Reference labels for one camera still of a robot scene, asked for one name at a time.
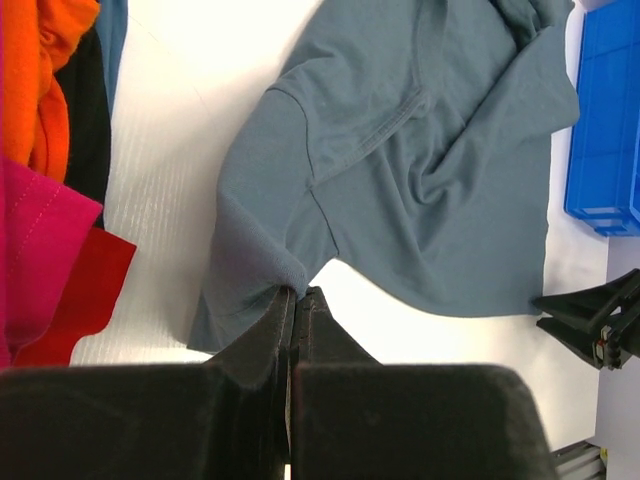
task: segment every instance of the white table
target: white table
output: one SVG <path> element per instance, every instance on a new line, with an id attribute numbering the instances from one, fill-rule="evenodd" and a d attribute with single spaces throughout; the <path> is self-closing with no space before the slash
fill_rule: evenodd
<path id="1" fill-rule="evenodd" d="M 138 245 L 110 325 L 73 363 L 202 361 L 185 349 L 231 140 L 275 79 L 319 0 L 129 0 L 113 118 L 109 230 Z M 583 10 L 568 31 L 575 79 Z M 607 243 L 562 212 L 569 132 L 553 139 L 547 293 L 602 283 Z M 598 374 L 527 316 L 445 318 L 393 299 L 331 262 L 314 280 L 336 319 L 384 363 L 488 362 L 531 388 L 553 449 L 595 430 Z"/>

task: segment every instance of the gray fabric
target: gray fabric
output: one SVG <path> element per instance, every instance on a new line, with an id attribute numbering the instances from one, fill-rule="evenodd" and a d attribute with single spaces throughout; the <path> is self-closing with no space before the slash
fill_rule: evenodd
<path id="1" fill-rule="evenodd" d="M 531 313 L 550 134 L 578 117 L 572 5 L 325 0 L 225 160 L 190 347 L 223 348 L 331 258 L 425 311 Z"/>

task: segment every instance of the plastic container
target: plastic container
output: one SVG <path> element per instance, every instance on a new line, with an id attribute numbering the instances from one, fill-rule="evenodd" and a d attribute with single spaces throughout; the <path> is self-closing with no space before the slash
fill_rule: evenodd
<path id="1" fill-rule="evenodd" d="M 565 210 L 604 236 L 640 236 L 640 1 L 586 15 Z"/>

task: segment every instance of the gray t-shirt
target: gray t-shirt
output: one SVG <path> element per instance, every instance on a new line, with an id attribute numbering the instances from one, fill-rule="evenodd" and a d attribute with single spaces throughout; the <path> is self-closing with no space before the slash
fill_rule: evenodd
<path id="1" fill-rule="evenodd" d="M 413 307 L 532 313 L 570 0 L 325 0 L 234 141 L 190 347 L 338 258 Z M 389 319 L 390 328 L 393 319 Z"/>

